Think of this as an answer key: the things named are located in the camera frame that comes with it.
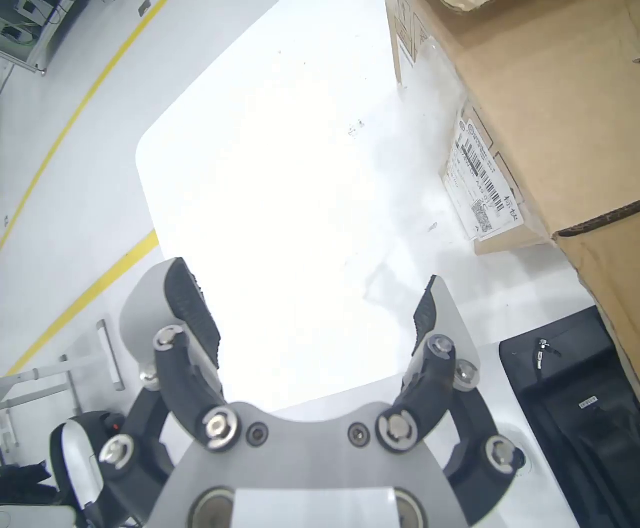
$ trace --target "yellow floor line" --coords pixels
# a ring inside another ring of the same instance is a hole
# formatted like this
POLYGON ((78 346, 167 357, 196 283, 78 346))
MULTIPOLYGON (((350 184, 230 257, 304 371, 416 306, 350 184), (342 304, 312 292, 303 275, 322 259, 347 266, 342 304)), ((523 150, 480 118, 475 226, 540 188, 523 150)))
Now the yellow floor line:
POLYGON ((89 88, 89 91, 84 96, 84 99, 80 102, 80 105, 78 106, 78 108, 76 108, 76 111, 71 116, 71 119, 69 119, 65 127, 62 129, 62 132, 60 132, 60 135, 58 136, 56 141, 53 143, 53 146, 51 147, 51 149, 49 149, 49 152, 45 156, 45 159, 40 165, 40 168, 38 169, 38 171, 36 172, 36 175, 33 177, 33 180, 31 180, 31 183, 27 188, 27 192, 24 193, 22 200, 20 200, 20 203, 18 204, 18 208, 15 210, 15 213, 13 214, 13 217, 11 218, 9 225, 7 226, 2 238, 0 239, 0 251, 2 251, 2 248, 4 247, 4 244, 7 238, 11 234, 11 231, 13 230, 13 226, 15 225, 15 222, 18 220, 24 208, 24 204, 27 203, 27 200, 31 196, 33 189, 35 188, 36 184, 40 180, 40 176, 42 176, 42 173, 45 171, 45 169, 49 165, 51 158, 53 158, 54 154, 60 147, 60 144, 62 143, 62 141, 65 139, 69 130, 71 130, 71 127, 77 121, 79 115, 83 112, 86 105, 95 95, 95 92, 98 91, 98 88, 100 88, 100 85, 111 73, 115 65, 120 61, 120 59, 122 59, 122 56, 127 52, 127 50, 135 42, 135 40, 140 36, 140 33, 144 31, 144 29, 148 26, 149 22, 151 22, 151 20, 154 19, 154 17, 160 12, 160 10, 164 7, 166 3, 167 3, 167 0, 157 0, 157 3, 153 7, 151 7, 151 9, 145 14, 145 16, 142 18, 142 21, 138 24, 138 27, 136 27, 133 33, 131 33, 127 38, 127 40, 124 41, 124 43, 120 46, 117 53, 113 56, 113 58, 105 66, 102 73, 98 76, 98 78, 92 84, 91 88, 89 88))
POLYGON ((147 256, 154 248, 158 246, 158 238, 154 229, 146 237, 144 237, 136 246, 129 251, 124 257, 116 262, 107 273, 102 275, 95 281, 78 299, 65 310, 65 312, 57 318, 53 324, 48 327, 44 333, 32 344, 29 349, 18 359, 13 367, 5 374, 5 376, 13 376, 18 374, 33 356, 45 344, 56 335, 69 321, 84 310, 92 301, 103 293, 111 284, 116 282, 122 275, 135 266, 145 256, 147 256))

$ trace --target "cardboard flap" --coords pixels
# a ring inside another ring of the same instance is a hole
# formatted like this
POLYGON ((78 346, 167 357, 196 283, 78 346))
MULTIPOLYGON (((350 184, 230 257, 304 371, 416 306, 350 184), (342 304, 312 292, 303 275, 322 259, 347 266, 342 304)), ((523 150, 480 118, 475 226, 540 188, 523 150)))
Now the cardboard flap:
POLYGON ((640 0, 420 5, 548 232, 640 200, 640 0))
POLYGON ((556 237, 640 372, 640 214, 575 237, 556 237))

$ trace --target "barcode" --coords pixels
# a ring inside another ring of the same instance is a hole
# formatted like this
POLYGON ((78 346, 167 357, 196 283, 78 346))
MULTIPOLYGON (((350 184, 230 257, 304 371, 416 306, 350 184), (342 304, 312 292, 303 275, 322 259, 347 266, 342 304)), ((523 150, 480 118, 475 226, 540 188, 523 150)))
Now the barcode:
POLYGON ((486 211, 484 210, 484 203, 482 200, 478 200, 476 203, 474 203, 471 206, 471 210, 474 212, 476 216, 476 220, 478 221, 478 224, 480 224, 480 229, 482 230, 483 233, 486 233, 487 231, 490 231, 493 228, 489 220, 489 217, 487 216, 486 211))
POLYGON ((586 400, 584 400, 581 404, 579 404, 580 409, 585 409, 587 408, 589 405, 593 405, 594 403, 596 403, 598 401, 598 397, 597 396, 591 396, 590 398, 587 398, 586 400))
POLYGON ((504 209, 504 204, 502 203, 502 199, 500 198, 500 193, 495 190, 495 186, 489 178, 489 175, 486 173, 486 169, 483 167, 480 157, 478 156, 476 150, 474 149, 471 140, 467 140, 464 148, 465 154, 467 155, 467 159, 469 163, 473 166, 476 175, 478 178, 482 180, 484 188, 486 192, 489 194, 489 198, 493 200, 493 205, 495 206, 495 210, 500 212, 504 209))

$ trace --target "qr code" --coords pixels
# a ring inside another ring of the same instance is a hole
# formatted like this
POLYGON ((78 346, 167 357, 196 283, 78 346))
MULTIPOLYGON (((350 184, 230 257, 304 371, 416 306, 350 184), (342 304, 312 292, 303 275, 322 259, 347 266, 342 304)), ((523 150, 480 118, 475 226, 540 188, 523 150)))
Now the qr code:
POLYGON ((478 224, 480 224, 480 229, 483 233, 487 233, 487 231, 493 229, 493 226, 489 221, 489 217, 486 215, 486 211, 484 210, 484 204, 482 200, 478 200, 476 203, 474 203, 471 206, 471 210, 474 212, 476 220, 478 221, 478 224))

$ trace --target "white tabletop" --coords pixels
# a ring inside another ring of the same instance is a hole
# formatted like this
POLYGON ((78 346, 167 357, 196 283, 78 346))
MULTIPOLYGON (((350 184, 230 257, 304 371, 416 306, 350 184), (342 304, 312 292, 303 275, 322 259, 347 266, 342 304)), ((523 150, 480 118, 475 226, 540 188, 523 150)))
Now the white tabletop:
POLYGON ((383 1, 281 0, 141 140, 229 401, 273 411, 403 371, 432 274, 478 345, 592 304, 550 246, 474 255, 438 176, 459 95, 442 71, 426 56, 398 89, 383 1))

